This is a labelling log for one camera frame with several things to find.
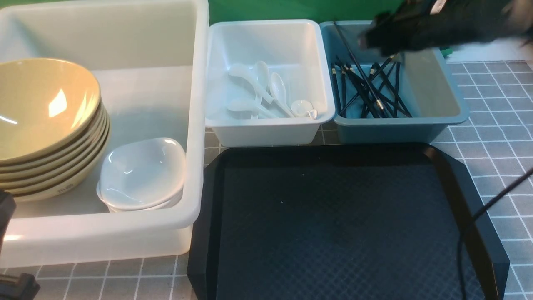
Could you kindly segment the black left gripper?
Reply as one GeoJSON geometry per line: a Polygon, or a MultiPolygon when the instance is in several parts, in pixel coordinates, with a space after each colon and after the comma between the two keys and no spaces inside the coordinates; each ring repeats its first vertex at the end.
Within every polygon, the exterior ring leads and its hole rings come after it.
{"type": "MultiPolygon", "coordinates": [[[[0,248],[1,254],[7,253],[7,230],[15,213],[15,198],[9,192],[0,192],[0,248]]],[[[1,273],[0,298],[2,300],[34,300],[40,285],[34,275],[6,275],[1,273]]]]}

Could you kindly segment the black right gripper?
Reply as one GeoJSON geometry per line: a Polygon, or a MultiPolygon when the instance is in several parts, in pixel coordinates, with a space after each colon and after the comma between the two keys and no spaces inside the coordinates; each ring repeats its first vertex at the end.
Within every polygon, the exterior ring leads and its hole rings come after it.
{"type": "Polygon", "coordinates": [[[531,0],[404,0],[358,37],[382,56],[517,38],[531,42],[531,0]]]}

